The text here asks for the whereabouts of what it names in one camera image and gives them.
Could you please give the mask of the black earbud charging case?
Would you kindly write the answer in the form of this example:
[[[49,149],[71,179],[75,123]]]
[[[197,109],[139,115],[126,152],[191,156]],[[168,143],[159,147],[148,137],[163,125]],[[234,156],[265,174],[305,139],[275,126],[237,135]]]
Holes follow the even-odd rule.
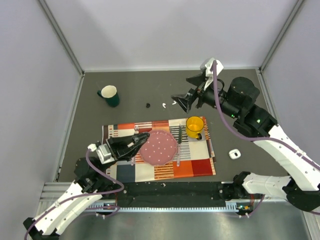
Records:
[[[135,144],[144,144],[150,137],[149,132],[137,133],[132,136],[132,140]]]

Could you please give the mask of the white earbud case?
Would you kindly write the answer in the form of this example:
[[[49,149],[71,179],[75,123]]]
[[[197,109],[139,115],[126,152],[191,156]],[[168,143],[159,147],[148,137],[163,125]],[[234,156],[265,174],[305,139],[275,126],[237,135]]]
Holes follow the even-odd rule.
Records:
[[[228,155],[232,160],[236,160],[239,159],[242,154],[238,149],[232,149],[229,151]]]

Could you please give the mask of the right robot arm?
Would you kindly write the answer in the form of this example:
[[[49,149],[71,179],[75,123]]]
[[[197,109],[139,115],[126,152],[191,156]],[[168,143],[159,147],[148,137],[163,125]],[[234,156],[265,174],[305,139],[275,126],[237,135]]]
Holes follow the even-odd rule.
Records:
[[[187,82],[196,88],[186,94],[174,94],[171,98],[186,113],[197,101],[196,108],[207,104],[217,109],[222,121],[225,121],[224,116],[231,117],[235,121],[230,131],[237,130],[237,137],[265,150],[288,173],[278,177],[242,171],[232,183],[219,188],[220,197],[232,200],[255,194],[273,196],[316,215],[320,206],[320,166],[298,149],[267,110],[255,104],[260,90],[242,76],[234,78],[228,90],[205,87],[207,79],[203,73],[187,78]]]

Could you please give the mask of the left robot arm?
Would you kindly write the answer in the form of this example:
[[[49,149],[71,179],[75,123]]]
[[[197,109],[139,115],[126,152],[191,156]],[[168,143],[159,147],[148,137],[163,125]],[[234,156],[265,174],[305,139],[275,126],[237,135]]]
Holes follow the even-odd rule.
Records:
[[[76,178],[68,189],[43,213],[23,222],[24,238],[57,240],[90,205],[123,191],[124,184],[107,175],[106,170],[117,162],[131,161],[149,137],[148,132],[143,132],[90,144],[85,157],[76,164]]]

